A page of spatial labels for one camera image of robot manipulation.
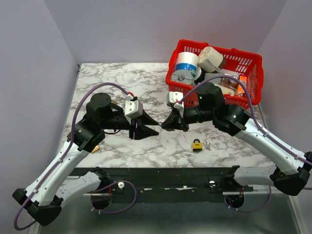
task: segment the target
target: beige cylinder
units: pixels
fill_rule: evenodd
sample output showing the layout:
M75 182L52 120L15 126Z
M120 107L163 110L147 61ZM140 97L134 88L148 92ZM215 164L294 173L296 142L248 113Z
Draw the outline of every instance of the beige cylinder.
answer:
M198 65L206 72L220 72L226 59L211 46L205 47L198 55Z

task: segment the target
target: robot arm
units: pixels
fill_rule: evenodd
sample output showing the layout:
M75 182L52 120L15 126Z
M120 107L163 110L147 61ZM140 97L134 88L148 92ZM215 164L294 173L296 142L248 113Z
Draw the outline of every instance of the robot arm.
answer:
M79 179L63 185L72 170L105 139L104 129L128 130L130 139L157 136L158 132L145 125L159 125L143 110L136 97L126 101L125 112L111 102L108 94L97 93L86 105L86 114L75 125L70 150L71 134L60 152L45 171L26 189L16 189L13 198L42 226L50 224L62 207L75 197L96 190L108 175L101 169L93 169Z
M217 129L247 142L275 164L270 167L234 166L232 177L238 185L273 185L288 195L299 194L309 179L311 166L298 158L311 162L311 152L296 150L270 133L271 137L290 149L298 158L281 149L259 130L251 119L251 113L238 105L225 104L220 88L212 83L202 85L196 90L196 94L199 104L184 109L183 103L178 103L183 94L170 92L167 104L172 107L172 112L162 128L187 131L189 124L213 121Z

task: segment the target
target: cable clip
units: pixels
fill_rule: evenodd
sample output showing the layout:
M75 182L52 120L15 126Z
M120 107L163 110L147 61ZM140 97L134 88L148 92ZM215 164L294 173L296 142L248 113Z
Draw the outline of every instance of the cable clip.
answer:
M298 160L299 157L300 157L300 155L293 156L293 158L294 158L295 160Z
M270 134L269 131L267 131L267 132L265 133L265 135L263 135L263 136L266 137L268 134Z

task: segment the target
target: gray tape roll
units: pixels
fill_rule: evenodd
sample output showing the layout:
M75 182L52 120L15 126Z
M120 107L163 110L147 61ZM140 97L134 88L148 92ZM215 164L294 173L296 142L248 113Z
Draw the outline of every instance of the gray tape roll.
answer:
M172 73L171 80L183 84L193 85L193 75L188 70L178 70Z

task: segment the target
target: blue tape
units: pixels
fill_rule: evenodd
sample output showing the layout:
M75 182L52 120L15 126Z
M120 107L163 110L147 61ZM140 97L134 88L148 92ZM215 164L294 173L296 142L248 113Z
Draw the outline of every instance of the blue tape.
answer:
M196 75L196 67L189 63L179 63L175 66L175 70L189 70L193 77Z

